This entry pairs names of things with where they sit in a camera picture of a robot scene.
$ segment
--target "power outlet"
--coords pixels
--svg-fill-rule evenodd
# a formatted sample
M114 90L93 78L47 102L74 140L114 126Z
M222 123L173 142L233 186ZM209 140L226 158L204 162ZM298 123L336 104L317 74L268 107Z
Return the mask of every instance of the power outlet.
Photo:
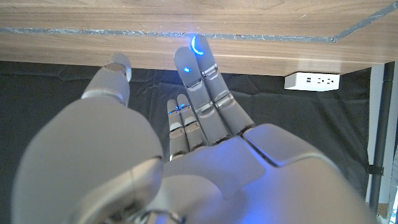
M296 72L285 77L285 89L307 91L337 90L339 82L339 75Z

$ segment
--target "fingertip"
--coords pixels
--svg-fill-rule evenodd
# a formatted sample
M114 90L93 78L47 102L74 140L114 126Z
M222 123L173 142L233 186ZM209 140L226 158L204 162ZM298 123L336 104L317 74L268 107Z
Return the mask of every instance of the fingertip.
M167 102L167 112L171 113L177 109L177 102L174 99L169 99Z
M204 35L194 36L191 40L191 48L195 53L200 71L205 71L216 63L213 52Z
M185 86L201 78L195 55L188 47L181 47L175 52L174 64Z

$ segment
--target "metal pole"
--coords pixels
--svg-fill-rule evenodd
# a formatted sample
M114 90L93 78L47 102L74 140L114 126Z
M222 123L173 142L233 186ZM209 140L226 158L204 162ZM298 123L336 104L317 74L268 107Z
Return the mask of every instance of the metal pole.
M383 166L384 151L386 149L386 136L391 103L392 79L394 77L394 63L395 62L389 62L384 65L379 122L377 124L376 134L376 148L374 150L373 160L373 165L376 168ZM382 174L372 175L369 206L375 214L377 214L377 206L379 205L381 177Z

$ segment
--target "robot finger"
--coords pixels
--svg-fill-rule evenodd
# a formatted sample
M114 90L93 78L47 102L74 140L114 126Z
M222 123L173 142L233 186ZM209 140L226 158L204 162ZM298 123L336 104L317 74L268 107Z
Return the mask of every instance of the robot finger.
M170 127L170 157L173 160L189 152L187 137L181 121L177 102L173 99L167 102L167 113L169 115Z
M178 95L177 103L190 151L206 146L205 136L203 135L200 124L192 111L187 97L184 94Z
M216 61L210 46L203 35L194 36L191 48L203 77L211 100L214 102L221 117L225 120L233 134L242 135L249 128L254 127L253 120L234 99L225 84L224 78L218 71Z
M193 52L188 47L179 48L175 52L174 63L209 144L228 139L227 129L210 100Z

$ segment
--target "electrical socket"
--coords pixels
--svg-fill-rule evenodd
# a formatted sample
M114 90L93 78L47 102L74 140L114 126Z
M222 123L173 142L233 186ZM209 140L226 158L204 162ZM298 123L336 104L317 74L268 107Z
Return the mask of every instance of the electrical socket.
M337 90L340 75L296 72L285 77L285 89L307 91Z

